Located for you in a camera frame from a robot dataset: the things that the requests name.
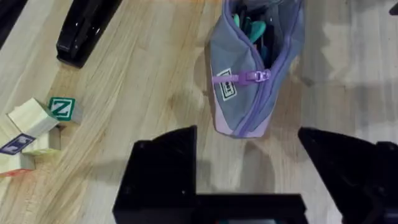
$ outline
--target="wooden surface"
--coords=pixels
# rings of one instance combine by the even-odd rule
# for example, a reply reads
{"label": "wooden surface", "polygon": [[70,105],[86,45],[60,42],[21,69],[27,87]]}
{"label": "wooden surface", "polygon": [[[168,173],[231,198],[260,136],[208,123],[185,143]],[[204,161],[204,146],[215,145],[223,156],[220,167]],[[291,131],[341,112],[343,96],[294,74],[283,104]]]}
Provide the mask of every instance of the wooden surface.
{"label": "wooden surface", "polygon": [[199,192],[298,192],[310,223],[340,214],[297,139],[299,126],[398,141],[395,1],[308,0],[306,44],[264,138],[236,140],[211,123],[203,48],[218,0],[124,0],[87,64],[55,58],[71,0],[30,0],[0,50],[1,112],[31,97],[74,97],[83,122],[62,152],[0,180],[0,223],[114,223],[111,209],[138,139],[198,125]]}

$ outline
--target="gray pencil case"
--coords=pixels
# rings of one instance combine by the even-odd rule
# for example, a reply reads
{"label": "gray pencil case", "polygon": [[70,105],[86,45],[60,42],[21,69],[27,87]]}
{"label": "gray pencil case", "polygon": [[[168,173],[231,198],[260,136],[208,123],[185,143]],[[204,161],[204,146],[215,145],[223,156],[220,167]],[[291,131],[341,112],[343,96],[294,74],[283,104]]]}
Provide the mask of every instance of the gray pencil case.
{"label": "gray pencil case", "polygon": [[223,0],[210,37],[214,120],[217,131],[238,138],[261,137],[269,124],[282,81],[304,43],[302,0],[244,0],[248,9],[267,6],[274,26],[272,66],[262,58],[232,15],[238,1]]}

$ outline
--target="label patch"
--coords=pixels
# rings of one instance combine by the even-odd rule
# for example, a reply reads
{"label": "label patch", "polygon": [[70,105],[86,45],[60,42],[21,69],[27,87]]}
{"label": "label patch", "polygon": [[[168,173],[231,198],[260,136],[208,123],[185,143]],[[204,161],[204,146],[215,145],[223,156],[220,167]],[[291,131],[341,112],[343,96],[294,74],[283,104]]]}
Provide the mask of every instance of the label patch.
{"label": "label patch", "polygon": [[[222,72],[220,72],[219,74],[217,74],[217,76],[227,76],[227,75],[231,75],[231,69],[228,68]],[[229,99],[234,98],[234,96],[236,96],[238,94],[238,92],[236,91],[236,87],[235,84],[233,82],[224,82],[224,83],[220,83],[220,89],[221,89],[221,94],[223,95],[223,100],[227,101]]]}
{"label": "label patch", "polygon": [[75,99],[73,98],[53,97],[49,104],[50,111],[60,121],[70,121],[74,107]]}

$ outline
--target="black stapler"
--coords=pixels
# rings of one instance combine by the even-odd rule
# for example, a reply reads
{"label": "black stapler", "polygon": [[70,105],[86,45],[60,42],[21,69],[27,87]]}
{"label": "black stapler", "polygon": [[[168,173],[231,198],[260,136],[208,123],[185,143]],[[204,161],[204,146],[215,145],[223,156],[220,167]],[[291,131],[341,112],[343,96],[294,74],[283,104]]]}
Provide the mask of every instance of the black stapler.
{"label": "black stapler", "polygon": [[57,58],[81,68],[121,0],[73,0],[57,42]]}

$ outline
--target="wooden block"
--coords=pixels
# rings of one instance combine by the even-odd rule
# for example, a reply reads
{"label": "wooden block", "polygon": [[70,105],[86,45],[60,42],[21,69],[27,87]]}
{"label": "wooden block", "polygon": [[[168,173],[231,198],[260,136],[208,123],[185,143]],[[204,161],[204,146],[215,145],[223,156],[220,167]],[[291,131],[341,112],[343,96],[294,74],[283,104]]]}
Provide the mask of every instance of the wooden block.
{"label": "wooden block", "polygon": [[0,177],[12,177],[35,169],[31,156],[18,153],[14,156],[0,154]]}
{"label": "wooden block", "polygon": [[74,98],[52,97],[49,109],[59,121],[73,121],[80,124],[83,118],[83,111]]}
{"label": "wooden block", "polygon": [[35,140],[18,129],[7,115],[0,116],[0,153],[14,155]]}
{"label": "wooden block", "polygon": [[39,156],[42,154],[58,152],[61,150],[60,138],[59,128],[53,128],[51,131],[38,137],[32,144],[28,145],[22,153]]}
{"label": "wooden block", "polygon": [[15,108],[8,117],[22,133],[34,138],[49,132],[59,123],[52,113],[34,98]]}

